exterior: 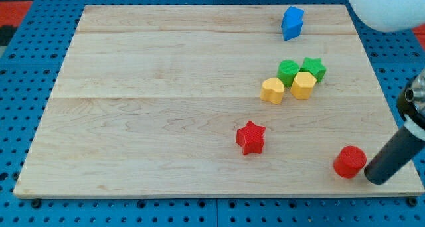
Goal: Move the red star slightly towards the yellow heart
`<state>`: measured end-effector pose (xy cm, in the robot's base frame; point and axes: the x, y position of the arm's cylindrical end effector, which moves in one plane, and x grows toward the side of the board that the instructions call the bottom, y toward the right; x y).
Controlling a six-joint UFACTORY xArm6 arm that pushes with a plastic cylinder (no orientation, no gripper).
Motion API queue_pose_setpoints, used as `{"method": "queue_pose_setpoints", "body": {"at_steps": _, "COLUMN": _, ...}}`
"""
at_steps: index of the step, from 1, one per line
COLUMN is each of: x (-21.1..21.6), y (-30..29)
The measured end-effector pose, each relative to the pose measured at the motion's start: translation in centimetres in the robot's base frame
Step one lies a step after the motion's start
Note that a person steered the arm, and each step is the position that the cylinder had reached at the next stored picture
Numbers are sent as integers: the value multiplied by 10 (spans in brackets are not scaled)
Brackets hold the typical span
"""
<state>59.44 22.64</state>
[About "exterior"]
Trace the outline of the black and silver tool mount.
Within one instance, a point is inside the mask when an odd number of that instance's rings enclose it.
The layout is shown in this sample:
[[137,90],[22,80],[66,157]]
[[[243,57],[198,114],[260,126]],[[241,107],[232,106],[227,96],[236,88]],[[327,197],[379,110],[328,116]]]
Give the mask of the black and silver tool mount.
[[396,106],[404,127],[424,141],[424,69],[410,79],[398,96]]

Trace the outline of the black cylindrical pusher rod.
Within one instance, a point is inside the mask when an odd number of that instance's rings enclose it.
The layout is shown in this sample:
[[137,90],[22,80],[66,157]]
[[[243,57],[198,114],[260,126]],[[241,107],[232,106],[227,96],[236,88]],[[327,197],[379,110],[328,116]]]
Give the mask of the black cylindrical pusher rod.
[[368,181],[381,185],[424,148],[424,130],[404,124],[365,167]]

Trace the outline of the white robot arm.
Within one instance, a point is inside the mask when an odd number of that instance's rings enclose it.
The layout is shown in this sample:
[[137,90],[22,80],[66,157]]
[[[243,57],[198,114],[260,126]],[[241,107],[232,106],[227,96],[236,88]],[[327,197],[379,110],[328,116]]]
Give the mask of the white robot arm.
[[[424,24],[424,0],[348,0],[368,27],[382,32],[402,31]],[[364,169],[371,183],[387,182],[424,149],[424,71],[408,81],[396,103],[404,125]]]

